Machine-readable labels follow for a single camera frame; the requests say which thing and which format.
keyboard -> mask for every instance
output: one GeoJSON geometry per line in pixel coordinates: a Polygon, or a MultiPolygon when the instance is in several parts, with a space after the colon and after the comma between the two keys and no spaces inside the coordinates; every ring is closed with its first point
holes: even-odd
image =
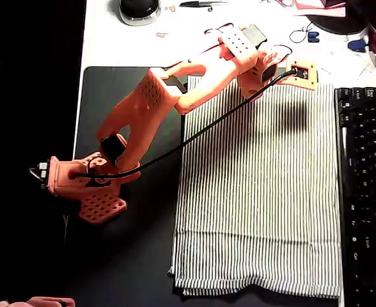
{"type": "Polygon", "coordinates": [[[376,88],[334,91],[346,307],[376,306],[376,88]]]}

computer mouse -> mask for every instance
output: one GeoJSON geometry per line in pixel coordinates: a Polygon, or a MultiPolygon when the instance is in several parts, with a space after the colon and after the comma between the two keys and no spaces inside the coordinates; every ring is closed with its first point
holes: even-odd
{"type": "Polygon", "coordinates": [[[130,26],[144,26],[157,20],[161,12],[160,0],[120,0],[120,17],[130,26]]]}

black desk mat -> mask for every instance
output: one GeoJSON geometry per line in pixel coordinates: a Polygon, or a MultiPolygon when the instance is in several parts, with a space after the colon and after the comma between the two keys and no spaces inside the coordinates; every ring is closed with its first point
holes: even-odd
{"type": "MultiPolygon", "coordinates": [[[[95,132],[128,95],[146,68],[91,67],[84,72],[76,158],[98,149],[95,132]]],[[[173,111],[159,127],[141,162],[181,142],[182,117],[173,111]]],[[[292,297],[250,288],[230,297],[182,299],[167,276],[171,260],[181,153],[144,170],[127,185],[128,209],[101,226],[68,222],[64,253],[66,295],[78,307],[119,306],[337,306],[336,301],[292,297]]]]}

blue object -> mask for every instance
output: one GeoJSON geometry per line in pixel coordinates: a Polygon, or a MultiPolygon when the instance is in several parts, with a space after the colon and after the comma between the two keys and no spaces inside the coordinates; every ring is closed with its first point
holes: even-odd
{"type": "Polygon", "coordinates": [[[361,40],[352,40],[347,44],[347,47],[350,50],[356,51],[356,52],[366,52],[366,42],[361,39],[361,40]]]}
{"type": "Polygon", "coordinates": [[[318,32],[309,32],[308,33],[308,42],[309,43],[318,43],[320,39],[318,38],[318,32]]]}

white and gray striped fabric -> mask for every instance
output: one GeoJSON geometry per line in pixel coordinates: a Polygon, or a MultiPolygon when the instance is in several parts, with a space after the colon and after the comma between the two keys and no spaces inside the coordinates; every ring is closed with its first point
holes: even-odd
{"type": "MultiPolygon", "coordinates": [[[[189,88],[201,77],[190,77],[189,88]]],[[[242,101],[236,81],[184,138],[242,101]]],[[[185,295],[339,296],[333,87],[274,86],[184,148],[169,272],[185,295]]]]}

